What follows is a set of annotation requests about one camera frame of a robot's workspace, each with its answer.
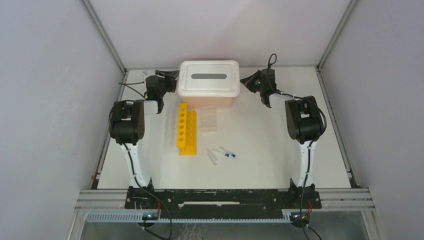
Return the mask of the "clear tube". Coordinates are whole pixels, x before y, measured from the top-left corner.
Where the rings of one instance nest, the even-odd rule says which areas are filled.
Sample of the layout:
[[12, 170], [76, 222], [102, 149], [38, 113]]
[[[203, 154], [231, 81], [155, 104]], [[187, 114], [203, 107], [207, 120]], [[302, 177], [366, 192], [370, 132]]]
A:
[[208, 155], [211, 157], [211, 159], [215, 163], [217, 163], [218, 162], [218, 158], [214, 155], [214, 153], [209, 148], [207, 148], [206, 151], [207, 151]]
[[217, 166], [217, 162], [215, 161], [215, 159], [213, 158], [213, 156], [210, 153], [206, 153], [206, 156], [209, 158], [209, 160], [212, 163], [212, 165], [214, 167], [216, 167]]

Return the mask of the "pink plastic storage bin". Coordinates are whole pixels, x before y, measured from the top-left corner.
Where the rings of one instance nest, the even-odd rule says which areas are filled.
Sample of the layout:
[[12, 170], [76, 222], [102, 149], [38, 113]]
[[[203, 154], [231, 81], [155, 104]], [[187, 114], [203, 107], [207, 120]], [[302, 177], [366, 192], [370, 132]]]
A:
[[223, 96], [183, 96], [180, 94], [178, 94], [178, 96], [182, 99], [183, 103], [187, 103], [187, 105], [192, 108], [229, 108], [233, 105], [235, 99], [235, 97]]

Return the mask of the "clear tube right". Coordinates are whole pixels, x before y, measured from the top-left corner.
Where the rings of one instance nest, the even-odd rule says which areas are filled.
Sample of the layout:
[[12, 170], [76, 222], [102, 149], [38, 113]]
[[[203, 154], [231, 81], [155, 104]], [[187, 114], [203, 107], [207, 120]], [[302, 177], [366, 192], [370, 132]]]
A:
[[217, 163], [218, 162], [218, 158], [214, 155], [214, 153], [209, 148], [207, 148], [206, 151], [207, 151], [208, 155], [211, 157], [211, 159], [215, 163]]

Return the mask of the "yellow test tube rack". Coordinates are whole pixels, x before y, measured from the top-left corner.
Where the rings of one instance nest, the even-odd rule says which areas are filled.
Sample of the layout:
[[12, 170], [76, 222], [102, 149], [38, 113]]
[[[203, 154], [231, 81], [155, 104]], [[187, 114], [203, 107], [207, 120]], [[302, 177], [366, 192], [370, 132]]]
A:
[[185, 102], [178, 105], [176, 147], [180, 156], [197, 154], [197, 112]]

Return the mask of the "clear well plate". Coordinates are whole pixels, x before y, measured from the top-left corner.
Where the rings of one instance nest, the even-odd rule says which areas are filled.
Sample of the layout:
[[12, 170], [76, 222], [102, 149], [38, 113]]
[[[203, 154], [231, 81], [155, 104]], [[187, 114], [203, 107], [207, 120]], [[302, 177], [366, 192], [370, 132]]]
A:
[[215, 106], [202, 106], [200, 108], [200, 130], [205, 133], [218, 130], [217, 108]]

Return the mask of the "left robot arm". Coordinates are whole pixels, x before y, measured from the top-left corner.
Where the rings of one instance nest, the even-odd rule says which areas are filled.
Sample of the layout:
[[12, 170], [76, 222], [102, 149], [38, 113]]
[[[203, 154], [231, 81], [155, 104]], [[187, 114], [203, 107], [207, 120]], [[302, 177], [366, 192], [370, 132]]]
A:
[[133, 88], [132, 83], [124, 83], [140, 95], [141, 99], [125, 99], [114, 102], [108, 115], [109, 135], [120, 145], [130, 171], [130, 182], [134, 188], [142, 189], [137, 202], [149, 209], [156, 203], [153, 192], [151, 167], [142, 153], [142, 139], [146, 132], [146, 116], [159, 115], [164, 108], [164, 96], [174, 93], [177, 88], [179, 70], [155, 70], [144, 77], [145, 92]]

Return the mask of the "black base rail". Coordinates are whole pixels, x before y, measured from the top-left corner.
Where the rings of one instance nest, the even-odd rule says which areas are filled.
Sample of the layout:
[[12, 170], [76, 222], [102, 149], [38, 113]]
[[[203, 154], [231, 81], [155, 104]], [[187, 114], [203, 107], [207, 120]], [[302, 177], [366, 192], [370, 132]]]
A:
[[129, 187], [124, 207], [172, 220], [277, 220], [322, 208], [317, 191], [288, 189], [165, 189]]

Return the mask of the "blue capped tube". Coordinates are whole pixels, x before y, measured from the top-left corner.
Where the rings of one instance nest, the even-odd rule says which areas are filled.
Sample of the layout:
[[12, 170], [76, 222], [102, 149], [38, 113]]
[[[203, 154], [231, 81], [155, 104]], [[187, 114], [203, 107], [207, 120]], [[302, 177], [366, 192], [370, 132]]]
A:
[[219, 146], [219, 148], [224, 151], [229, 157], [235, 158], [236, 154], [223, 146]]
[[212, 152], [214, 152], [214, 153], [216, 153], [216, 154], [219, 154], [219, 155], [222, 155], [222, 156], [225, 156], [225, 157], [227, 157], [227, 158], [231, 156], [229, 153], [226, 153], [226, 152], [220, 151], [220, 150], [215, 149], [215, 148], [212, 148], [211, 150], [212, 150]]

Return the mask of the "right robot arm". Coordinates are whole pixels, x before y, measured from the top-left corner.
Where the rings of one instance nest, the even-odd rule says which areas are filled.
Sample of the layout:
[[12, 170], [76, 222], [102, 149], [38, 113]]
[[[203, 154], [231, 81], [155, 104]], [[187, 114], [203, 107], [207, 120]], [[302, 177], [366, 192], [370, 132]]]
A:
[[280, 107], [284, 102], [289, 137], [295, 141], [294, 170], [290, 178], [289, 203], [302, 208], [315, 193], [313, 162], [318, 139], [327, 128], [327, 120], [314, 96], [296, 96], [277, 89], [275, 70], [256, 71], [240, 80], [252, 93], [259, 93], [261, 102], [268, 108]]

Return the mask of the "translucent white bin lid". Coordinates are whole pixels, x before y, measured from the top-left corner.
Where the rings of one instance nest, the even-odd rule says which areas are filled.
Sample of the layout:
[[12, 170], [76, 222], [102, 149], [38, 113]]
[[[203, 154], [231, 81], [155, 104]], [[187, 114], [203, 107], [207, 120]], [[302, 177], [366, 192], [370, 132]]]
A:
[[176, 93], [181, 97], [235, 98], [240, 67], [234, 60], [188, 60], [179, 66]]

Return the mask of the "clear tube left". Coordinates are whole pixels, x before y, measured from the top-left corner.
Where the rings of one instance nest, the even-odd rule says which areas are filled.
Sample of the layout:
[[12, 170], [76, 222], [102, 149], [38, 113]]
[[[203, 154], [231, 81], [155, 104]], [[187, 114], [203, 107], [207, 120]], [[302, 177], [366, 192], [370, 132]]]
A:
[[215, 159], [213, 158], [213, 156], [210, 153], [206, 153], [206, 156], [209, 158], [209, 160], [212, 163], [212, 165], [214, 167], [216, 167], [217, 166], [217, 162], [215, 161]]

